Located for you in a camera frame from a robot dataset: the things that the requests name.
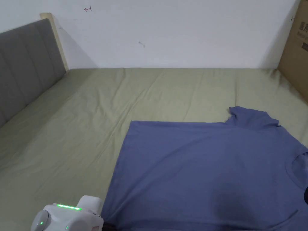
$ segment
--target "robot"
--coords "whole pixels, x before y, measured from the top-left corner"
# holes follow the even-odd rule
[[[46,205],[34,218],[31,231],[101,231],[103,202],[98,197],[83,196],[76,207]]]

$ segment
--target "white wall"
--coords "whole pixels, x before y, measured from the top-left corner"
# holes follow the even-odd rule
[[[2,1],[0,31],[51,12],[69,68],[276,68],[297,4],[298,0],[9,0]],[[85,12],[90,6],[92,11]]]

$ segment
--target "bed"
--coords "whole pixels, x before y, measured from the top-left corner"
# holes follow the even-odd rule
[[[242,106],[267,111],[308,146],[307,103],[277,70],[53,68],[0,128],[0,230],[29,230],[46,204],[104,200],[131,120],[224,122]]]

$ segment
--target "gray headboard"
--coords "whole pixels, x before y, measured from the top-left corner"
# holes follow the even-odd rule
[[[0,34],[0,127],[65,74],[48,19]]]

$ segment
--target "t-shirt sleeve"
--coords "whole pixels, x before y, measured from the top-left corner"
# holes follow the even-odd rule
[[[229,111],[231,116],[226,121],[227,124],[252,129],[279,126],[279,121],[271,118],[265,111],[246,109],[239,106],[230,107]]]

